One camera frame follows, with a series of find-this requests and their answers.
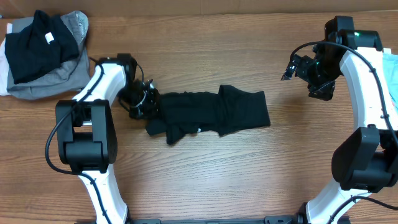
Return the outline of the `black t-shirt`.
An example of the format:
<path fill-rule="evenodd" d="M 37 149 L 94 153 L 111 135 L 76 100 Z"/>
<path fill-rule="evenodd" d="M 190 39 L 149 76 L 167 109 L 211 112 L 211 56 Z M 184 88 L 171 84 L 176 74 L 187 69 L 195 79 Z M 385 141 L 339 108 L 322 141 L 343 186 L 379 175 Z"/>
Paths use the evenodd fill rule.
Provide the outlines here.
<path fill-rule="evenodd" d="M 249 93 L 221 85 L 218 93 L 184 92 L 160 96 L 158 118 L 149 121 L 149 135 L 166 134 L 173 145 L 187 134 L 214 131 L 219 136 L 270 126 L 263 91 Z"/>

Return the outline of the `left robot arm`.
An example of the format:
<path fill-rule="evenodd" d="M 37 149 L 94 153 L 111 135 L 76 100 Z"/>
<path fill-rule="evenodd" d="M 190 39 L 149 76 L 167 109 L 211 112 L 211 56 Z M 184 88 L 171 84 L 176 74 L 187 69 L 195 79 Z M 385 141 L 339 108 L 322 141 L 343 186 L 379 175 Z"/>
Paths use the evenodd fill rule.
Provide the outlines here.
<path fill-rule="evenodd" d="M 159 92 L 152 80 L 136 78 L 141 69 L 131 54 L 95 61 L 95 72 L 82 91 L 55 107 L 58 155 L 85 185 L 96 212 L 95 223 L 132 223 L 114 174 L 118 140 L 111 105 L 117 101 L 130 118 L 159 114 Z"/>

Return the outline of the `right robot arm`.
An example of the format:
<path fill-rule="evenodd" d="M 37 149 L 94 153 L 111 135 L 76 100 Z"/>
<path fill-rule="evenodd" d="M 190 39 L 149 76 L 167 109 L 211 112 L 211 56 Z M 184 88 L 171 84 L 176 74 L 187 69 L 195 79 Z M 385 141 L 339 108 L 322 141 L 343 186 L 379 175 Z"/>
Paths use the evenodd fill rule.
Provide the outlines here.
<path fill-rule="evenodd" d="M 349 16 L 325 24 L 322 41 L 311 42 L 314 57 L 290 55 L 283 80 L 307 82 L 311 98 L 328 101 L 344 77 L 354 130 L 333 153 L 332 178 L 284 223 L 348 223 L 346 212 L 361 200 L 397 183 L 397 111 L 389 94 L 383 60 L 387 55 L 373 30 L 357 30 Z"/>

